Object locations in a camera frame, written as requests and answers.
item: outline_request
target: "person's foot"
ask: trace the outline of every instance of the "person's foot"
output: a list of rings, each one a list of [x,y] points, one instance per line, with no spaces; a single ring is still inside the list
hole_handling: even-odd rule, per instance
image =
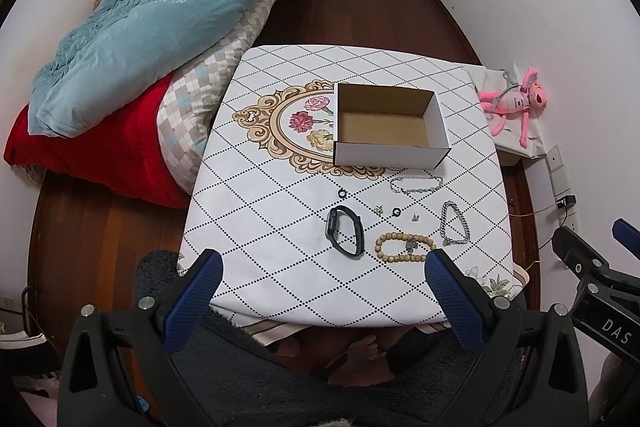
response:
[[[330,377],[328,382],[345,387],[374,385],[391,380],[393,375],[378,350],[375,335],[367,335],[354,342],[347,351],[347,361]]]
[[[300,353],[300,343],[296,337],[286,337],[280,341],[278,350],[275,352],[277,357],[296,357]]]

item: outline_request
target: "pink plush toy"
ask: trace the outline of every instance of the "pink plush toy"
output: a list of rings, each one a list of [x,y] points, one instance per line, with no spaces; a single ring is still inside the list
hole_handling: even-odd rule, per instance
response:
[[[537,81],[538,70],[529,68],[522,79],[520,90],[507,91],[479,91],[482,110],[491,114],[500,115],[500,121],[491,130],[491,136],[496,136],[504,128],[508,114],[522,111],[522,132],[520,133],[520,146],[524,149],[529,144],[529,107],[542,109],[546,106],[546,94]]]

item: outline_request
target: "screw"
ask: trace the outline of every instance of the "screw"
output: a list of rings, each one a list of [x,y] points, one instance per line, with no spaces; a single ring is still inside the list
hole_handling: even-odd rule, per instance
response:
[[[508,310],[511,303],[507,297],[498,296],[494,298],[494,306],[499,310]]]
[[[95,312],[95,306],[93,304],[85,304],[80,308],[80,314],[82,317],[88,317]]]
[[[156,300],[153,297],[143,297],[138,301],[138,308],[141,310],[149,310],[156,305]]]
[[[556,315],[560,315],[561,317],[564,317],[569,312],[566,306],[562,303],[554,304],[554,311],[556,312]]]

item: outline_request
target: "open box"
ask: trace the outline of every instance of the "open box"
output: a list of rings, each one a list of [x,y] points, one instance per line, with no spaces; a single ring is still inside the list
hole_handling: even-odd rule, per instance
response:
[[[434,169],[451,150],[433,91],[335,84],[334,107],[334,165]]]

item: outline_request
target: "white tablecloth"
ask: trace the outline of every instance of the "white tablecloth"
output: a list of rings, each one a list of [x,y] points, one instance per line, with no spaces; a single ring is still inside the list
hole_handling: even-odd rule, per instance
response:
[[[331,163],[332,82],[432,89],[439,93],[453,147],[434,171],[444,187],[430,195],[391,191],[393,176],[424,171],[336,168]],[[315,103],[309,102],[316,97]],[[325,108],[318,108],[326,102]],[[348,197],[341,200],[338,190]],[[423,263],[375,257],[381,233],[429,235],[437,245],[444,201],[458,204],[471,243],[446,251],[488,292],[521,288],[494,143],[468,73],[434,58],[348,46],[262,46],[249,50],[229,85],[207,143],[180,249],[188,268],[206,248],[223,255],[212,304],[239,325],[281,323],[380,327],[438,323],[444,315],[424,281]],[[345,204],[362,219],[366,253],[345,257],[324,237],[329,208]],[[383,214],[374,212],[383,207]],[[402,209],[400,217],[392,209]],[[412,221],[417,215],[418,221]],[[450,211],[447,235],[462,237]],[[340,220],[346,230],[350,221]],[[341,242],[353,250],[353,227]],[[389,254],[404,250],[388,241]]]

